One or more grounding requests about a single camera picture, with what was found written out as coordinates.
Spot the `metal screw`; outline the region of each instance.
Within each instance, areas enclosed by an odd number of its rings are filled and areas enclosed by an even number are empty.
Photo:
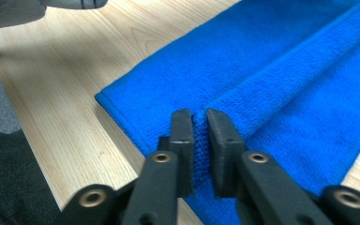
[[[84,193],[79,201],[83,207],[95,207],[107,199],[107,195],[102,189],[91,189]]]
[[[336,200],[351,208],[360,208],[360,197],[347,190],[337,190],[334,193]]]
[[[268,161],[268,157],[260,153],[250,154],[249,159],[257,163],[265,163]]]
[[[163,162],[168,162],[170,160],[171,160],[171,156],[169,156],[168,154],[159,153],[159,154],[154,155],[155,162],[163,163]]]

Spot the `folded towel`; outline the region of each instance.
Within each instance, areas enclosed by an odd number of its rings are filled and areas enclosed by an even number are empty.
[[[146,156],[189,108],[205,224],[237,224],[214,198],[206,109],[227,113],[252,150],[302,187],[339,184],[360,152],[360,1],[242,1],[145,59],[96,95]]]

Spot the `dark gray cloth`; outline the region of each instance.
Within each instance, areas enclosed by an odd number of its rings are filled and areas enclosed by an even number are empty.
[[[0,225],[52,224],[59,213],[23,132],[0,133]]]
[[[0,0],[0,28],[38,20],[45,10],[38,0]]]

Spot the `light wood surface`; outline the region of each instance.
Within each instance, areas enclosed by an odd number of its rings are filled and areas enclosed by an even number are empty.
[[[95,93],[235,2],[115,0],[0,29],[0,80],[61,208],[84,186],[120,188],[143,164]],[[360,157],[344,184],[360,189]],[[179,224],[201,223],[180,205]]]

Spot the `microfiber towel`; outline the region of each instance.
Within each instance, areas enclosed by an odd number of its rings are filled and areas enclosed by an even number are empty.
[[[192,111],[195,196],[205,224],[238,224],[209,177],[206,110],[230,116],[250,150],[272,155],[317,195],[360,152],[360,0],[247,0],[143,60],[96,95],[146,156]]]

